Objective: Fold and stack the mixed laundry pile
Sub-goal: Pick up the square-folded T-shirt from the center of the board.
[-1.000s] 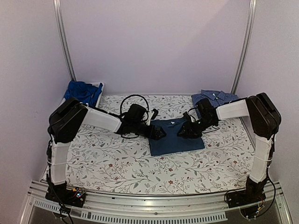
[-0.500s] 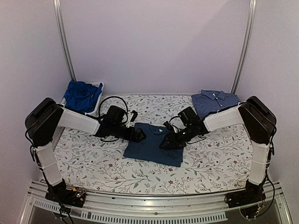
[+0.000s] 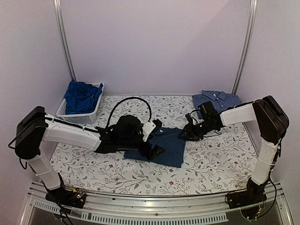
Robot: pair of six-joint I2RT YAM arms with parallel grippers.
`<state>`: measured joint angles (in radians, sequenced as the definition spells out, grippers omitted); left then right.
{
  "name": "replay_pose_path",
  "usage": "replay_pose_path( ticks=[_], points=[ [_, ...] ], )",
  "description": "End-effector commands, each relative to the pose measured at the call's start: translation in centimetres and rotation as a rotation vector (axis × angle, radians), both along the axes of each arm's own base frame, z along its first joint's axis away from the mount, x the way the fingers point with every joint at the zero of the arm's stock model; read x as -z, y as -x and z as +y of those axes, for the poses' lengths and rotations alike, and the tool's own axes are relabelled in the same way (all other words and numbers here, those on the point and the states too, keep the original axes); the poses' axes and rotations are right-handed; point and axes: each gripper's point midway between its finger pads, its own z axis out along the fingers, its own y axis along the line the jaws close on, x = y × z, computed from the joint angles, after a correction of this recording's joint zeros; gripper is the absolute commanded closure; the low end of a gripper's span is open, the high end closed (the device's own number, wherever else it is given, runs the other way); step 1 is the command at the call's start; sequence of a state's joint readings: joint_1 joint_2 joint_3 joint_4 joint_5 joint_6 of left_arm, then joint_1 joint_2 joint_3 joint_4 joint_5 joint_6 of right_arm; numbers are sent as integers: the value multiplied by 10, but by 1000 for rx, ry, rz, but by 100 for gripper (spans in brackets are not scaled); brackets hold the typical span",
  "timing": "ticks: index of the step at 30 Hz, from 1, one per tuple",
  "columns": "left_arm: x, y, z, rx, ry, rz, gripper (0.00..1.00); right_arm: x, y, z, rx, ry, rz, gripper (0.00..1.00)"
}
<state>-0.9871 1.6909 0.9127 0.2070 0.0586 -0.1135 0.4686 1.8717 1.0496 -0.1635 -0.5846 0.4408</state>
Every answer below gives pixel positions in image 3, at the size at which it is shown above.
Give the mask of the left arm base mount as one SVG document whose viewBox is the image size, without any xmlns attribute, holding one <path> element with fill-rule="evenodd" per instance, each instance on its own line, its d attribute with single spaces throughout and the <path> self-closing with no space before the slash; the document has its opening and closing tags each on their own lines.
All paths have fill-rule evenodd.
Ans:
<svg viewBox="0 0 300 225">
<path fill-rule="evenodd" d="M 47 190 L 45 199 L 59 205 L 83 209 L 86 201 L 86 193 L 78 189 L 73 191 L 60 187 L 54 190 Z"/>
</svg>

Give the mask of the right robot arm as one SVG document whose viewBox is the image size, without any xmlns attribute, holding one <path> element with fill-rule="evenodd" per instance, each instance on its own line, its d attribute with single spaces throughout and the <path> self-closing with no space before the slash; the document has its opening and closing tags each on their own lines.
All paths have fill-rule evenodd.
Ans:
<svg viewBox="0 0 300 225">
<path fill-rule="evenodd" d="M 184 141 L 199 141 L 211 131 L 236 123 L 255 122 L 261 146 L 253 174 L 247 181 L 246 191 L 239 195 L 246 204 L 253 204 L 264 192 L 270 174 L 281 156 L 282 140 L 289 127 L 289 118 L 273 96 L 253 100 L 217 112 L 210 101 L 198 106 L 202 122 L 194 124 L 190 113 L 185 115 L 187 124 L 178 135 Z"/>
</svg>

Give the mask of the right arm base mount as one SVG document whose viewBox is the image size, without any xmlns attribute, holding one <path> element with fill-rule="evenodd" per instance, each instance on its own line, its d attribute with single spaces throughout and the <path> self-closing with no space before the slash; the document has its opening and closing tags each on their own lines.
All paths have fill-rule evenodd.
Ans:
<svg viewBox="0 0 300 225">
<path fill-rule="evenodd" d="M 249 188 L 245 191 L 231 191 L 225 195 L 225 203 L 229 205 L 230 209 L 249 206 L 256 203 L 262 203 L 267 200 L 265 190 L 254 190 Z"/>
</svg>

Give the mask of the bright blue garment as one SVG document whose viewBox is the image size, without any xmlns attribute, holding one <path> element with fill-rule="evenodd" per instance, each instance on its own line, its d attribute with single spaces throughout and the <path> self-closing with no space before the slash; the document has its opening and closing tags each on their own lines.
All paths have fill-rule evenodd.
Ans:
<svg viewBox="0 0 300 225">
<path fill-rule="evenodd" d="M 98 99 L 103 92 L 103 87 L 102 83 L 97 87 L 84 82 L 71 81 L 64 95 L 66 101 L 65 114 L 87 114 L 94 112 Z"/>
</svg>

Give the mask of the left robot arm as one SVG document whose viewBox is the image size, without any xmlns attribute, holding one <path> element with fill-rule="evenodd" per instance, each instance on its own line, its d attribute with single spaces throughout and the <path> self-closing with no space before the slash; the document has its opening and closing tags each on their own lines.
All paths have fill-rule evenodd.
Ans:
<svg viewBox="0 0 300 225">
<path fill-rule="evenodd" d="M 66 203 L 70 199 L 69 191 L 59 173 L 45 159 L 41 142 L 64 143 L 100 154 L 136 150 L 147 160 L 153 160 L 165 152 L 164 148 L 150 143 L 161 126 L 158 119 L 142 123 L 133 115 L 123 115 L 114 125 L 88 128 L 59 120 L 47 114 L 44 107 L 37 106 L 19 122 L 8 147 L 29 164 L 54 199 Z"/>
</svg>

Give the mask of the dark teal t-shirt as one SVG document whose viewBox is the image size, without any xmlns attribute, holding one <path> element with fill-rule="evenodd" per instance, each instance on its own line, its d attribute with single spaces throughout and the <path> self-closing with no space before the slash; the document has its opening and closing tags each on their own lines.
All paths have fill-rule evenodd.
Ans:
<svg viewBox="0 0 300 225">
<path fill-rule="evenodd" d="M 125 151 L 124 158 L 181 168 L 184 161 L 183 157 L 186 143 L 186 141 L 178 138 L 181 131 L 182 129 L 177 127 L 162 127 L 153 135 L 153 138 L 150 140 L 152 146 L 158 145 L 165 149 L 163 154 L 153 160 L 148 160 L 146 157 L 141 156 L 136 150 Z"/>
</svg>

